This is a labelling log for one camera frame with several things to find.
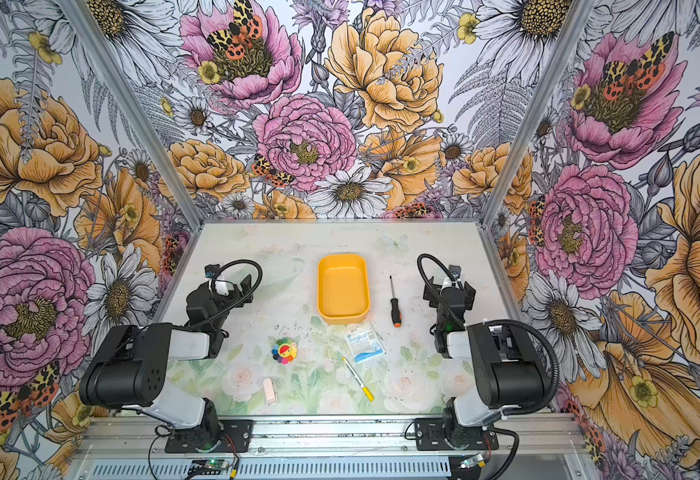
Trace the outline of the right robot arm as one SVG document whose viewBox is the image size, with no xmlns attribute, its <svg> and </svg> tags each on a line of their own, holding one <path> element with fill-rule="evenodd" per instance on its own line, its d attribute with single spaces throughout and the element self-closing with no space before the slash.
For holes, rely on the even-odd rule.
<svg viewBox="0 0 700 480">
<path fill-rule="evenodd" d="M 436 310 L 431 328 L 436 351 L 473 371 L 465 392 L 448 399 L 442 418 L 414 423 L 420 451 L 485 450 L 498 446 L 495 423 L 512 411 L 537 411 L 555 389 L 532 341 L 530 328 L 515 320 L 468 324 L 475 289 L 469 284 L 425 281 L 423 299 Z"/>
</svg>

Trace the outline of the blue white sachet packet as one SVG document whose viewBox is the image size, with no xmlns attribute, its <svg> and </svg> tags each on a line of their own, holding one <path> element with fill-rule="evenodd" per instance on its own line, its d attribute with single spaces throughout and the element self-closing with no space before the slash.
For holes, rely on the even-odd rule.
<svg viewBox="0 0 700 480">
<path fill-rule="evenodd" d="M 346 333 L 346 342 L 355 364 L 361 364 L 386 353 L 376 330 L 369 325 L 357 325 Z"/>
</svg>

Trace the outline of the yellow plastic bin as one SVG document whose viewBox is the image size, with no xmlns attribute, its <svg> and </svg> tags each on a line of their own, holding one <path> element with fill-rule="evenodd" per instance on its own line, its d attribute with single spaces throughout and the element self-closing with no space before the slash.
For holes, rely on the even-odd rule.
<svg viewBox="0 0 700 480">
<path fill-rule="evenodd" d="M 328 255 L 318 265 L 317 309 L 329 325 L 364 321 L 371 309 L 365 259 L 354 253 Z"/>
</svg>

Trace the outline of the colourful round fidget toy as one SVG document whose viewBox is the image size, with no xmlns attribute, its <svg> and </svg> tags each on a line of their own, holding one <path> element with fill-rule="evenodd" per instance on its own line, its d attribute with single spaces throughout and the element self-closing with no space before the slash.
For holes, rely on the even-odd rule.
<svg viewBox="0 0 700 480">
<path fill-rule="evenodd" d="M 298 343 L 291 338 L 278 339 L 271 349 L 272 358 L 281 365 L 292 363 L 298 353 Z"/>
</svg>

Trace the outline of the black orange screwdriver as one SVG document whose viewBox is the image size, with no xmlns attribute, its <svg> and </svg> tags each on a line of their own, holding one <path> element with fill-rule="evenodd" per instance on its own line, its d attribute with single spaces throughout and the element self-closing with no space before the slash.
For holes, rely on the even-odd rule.
<svg viewBox="0 0 700 480">
<path fill-rule="evenodd" d="M 391 289 L 391 320 L 395 328 L 400 328 L 402 326 L 402 314 L 399 305 L 399 299 L 396 295 L 395 285 L 393 276 L 389 276 L 389 283 Z"/>
</svg>

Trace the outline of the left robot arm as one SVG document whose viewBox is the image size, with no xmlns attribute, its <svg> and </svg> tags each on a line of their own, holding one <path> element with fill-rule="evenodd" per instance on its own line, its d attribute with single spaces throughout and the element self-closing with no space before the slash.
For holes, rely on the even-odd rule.
<svg viewBox="0 0 700 480">
<path fill-rule="evenodd" d="M 112 328 L 80 381 L 82 402 L 164 422 L 170 432 L 169 452 L 218 448 L 226 439 L 213 401 L 173 384 L 168 364 L 216 358 L 228 337 L 224 323 L 229 313 L 250 303 L 258 286 L 251 275 L 239 283 L 211 277 L 187 296 L 184 325 Z"/>
</svg>

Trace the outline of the left aluminium frame post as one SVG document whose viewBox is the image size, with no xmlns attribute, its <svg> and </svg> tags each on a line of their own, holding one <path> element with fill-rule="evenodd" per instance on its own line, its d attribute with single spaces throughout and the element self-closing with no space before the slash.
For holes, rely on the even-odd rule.
<svg viewBox="0 0 700 480">
<path fill-rule="evenodd" d="M 92 63 L 103 74 L 103 80 L 115 100 L 120 104 L 130 126 L 134 128 L 141 146 L 150 155 L 188 221 L 189 229 L 193 233 L 199 233 L 203 227 L 203 219 L 199 210 L 180 180 L 157 132 L 132 89 L 127 75 L 122 70 L 120 61 L 116 59 L 113 48 L 101 34 L 86 2 L 62 1 L 60 8 L 90 55 Z"/>
</svg>

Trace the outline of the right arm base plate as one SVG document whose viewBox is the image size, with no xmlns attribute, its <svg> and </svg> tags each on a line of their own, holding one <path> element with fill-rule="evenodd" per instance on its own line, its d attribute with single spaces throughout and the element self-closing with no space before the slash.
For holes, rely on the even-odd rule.
<svg viewBox="0 0 700 480">
<path fill-rule="evenodd" d="M 419 451 L 496 450 L 498 437 L 482 427 L 464 427 L 455 420 L 416 418 L 413 438 Z"/>
</svg>

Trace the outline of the green circuit board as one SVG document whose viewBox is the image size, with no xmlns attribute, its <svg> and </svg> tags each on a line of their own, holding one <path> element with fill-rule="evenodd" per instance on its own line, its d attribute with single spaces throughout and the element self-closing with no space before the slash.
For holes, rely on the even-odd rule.
<svg viewBox="0 0 700 480">
<path fill-rule="evenodd" d="M 234 466 L 234 463 L 224 459 L 194 460 L 190 464 L 187 478 L 228 475 L 233 471 Z"/>
</svg>

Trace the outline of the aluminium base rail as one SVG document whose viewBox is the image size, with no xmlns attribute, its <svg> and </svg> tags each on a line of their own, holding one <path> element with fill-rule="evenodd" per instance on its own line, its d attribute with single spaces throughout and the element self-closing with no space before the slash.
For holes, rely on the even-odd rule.
<svg viewBox="0 0 700 480">
<path fill-rule="evenodd" d="M 596 479 L 569 414 L 497 424 L 496 450 L 419 451 L 416 418 L 432 415 L 228 416 L 252 420 L 246 453 L 168 454 L 169 434 L 147 418 L 97 419 L 84 434 L 71 479 L 188 479 L 194 460 L 234 463 L 228 475 L 190 479 Z"/>
</svg>

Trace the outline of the pink eraser block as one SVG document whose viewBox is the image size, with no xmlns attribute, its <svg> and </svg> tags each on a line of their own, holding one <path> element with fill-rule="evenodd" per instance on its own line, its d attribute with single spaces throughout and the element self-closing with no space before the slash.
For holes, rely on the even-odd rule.
<svg viewBox="0 0 700 480">
<path fill-rule="evenodd" d="M 278 403 L 275 382 L 271 378 L 265 378 L 263 380 L 263 391 L 267 405 L 274 405 Z"/>
</svg>

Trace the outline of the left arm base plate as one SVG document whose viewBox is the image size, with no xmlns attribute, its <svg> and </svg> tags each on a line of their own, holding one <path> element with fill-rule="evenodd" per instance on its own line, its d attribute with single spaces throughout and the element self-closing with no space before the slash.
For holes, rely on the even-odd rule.
<svg viewBox="0 0 700 480">
<path fill-rule="evenodd" d="M 177 430 L 166 442 L 168 454 L 246 453 L 253 437 L 252 420 L 224 420 L 215 426 Z"/>
</svg>

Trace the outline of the right aluminium frame post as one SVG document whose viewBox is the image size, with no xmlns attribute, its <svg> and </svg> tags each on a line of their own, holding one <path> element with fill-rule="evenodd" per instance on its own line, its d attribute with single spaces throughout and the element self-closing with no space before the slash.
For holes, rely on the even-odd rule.
<svg viewBox="0 0 700 480">
<path fill-rule="evenodd" d="M 513 178 L 523 163 L 528 144 L 545 113 L 547 102 L 553 96 L 555 87 L 558 85 L 570 58 L 576 52 L 577 44 L 583 35 L 595 5 L 596 1 L 580 0 L 574 1 L 571 6 L 569 15 L 560 32 L 557 45 L 553 49 L 552 57 L 540 75 L 532 101 L 525 112 L 519 131 L 512 141 L 505 167 L 500 173 L 497 184 L 484 209 L 481 226 L 486 231 L 491 227 L 506 195 L 509 193 Z"/>
</svg>

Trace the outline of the aluminium frame post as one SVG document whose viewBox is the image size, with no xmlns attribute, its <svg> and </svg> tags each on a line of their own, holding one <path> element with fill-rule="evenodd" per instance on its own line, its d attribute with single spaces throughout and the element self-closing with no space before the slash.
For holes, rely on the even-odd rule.
<svg viewBox="0 0 700 480">
<path fill-rule="evenodd" d="M 571 6 L 569 15 L 560 32 L 557 45 L 553 49 L 552 57 L 540 75 L 532 101 L 525 112 L 519 131 L 512 141 L 505 167 L 500 173 L 497 184 L 484 209 L 481 226 L 486 231 L 491 227 L 506 195 L 509 193 L 513 178 L 523 163 L 528 144 L 545 113 L 547 102 L 553 96 L 555 87 L 558 85 L 570 58 L 576 52 L 577 44 L 583 35 L 595 5 L 596 1 L 580 0 L 574 1 Z"/>
<path fill-rule="evenodd" d="M 193 233 L 199 233 L 203 227 L 203 219 L 199 210 L 180 180 L 157 132 L 132 89 L 127 75 L 122 70 L 120 61 L 116 59 L 113 48 L 101 34 L 86 2 L 62 1 L 60 8 L 90 55 L 92 63 L 103 74 L 103 80 L 115 100 L 120 104 L 130 126 L 134 128 L 141 146 L 150 155 L 188 221 L 189 229 Z"/>
</svg>

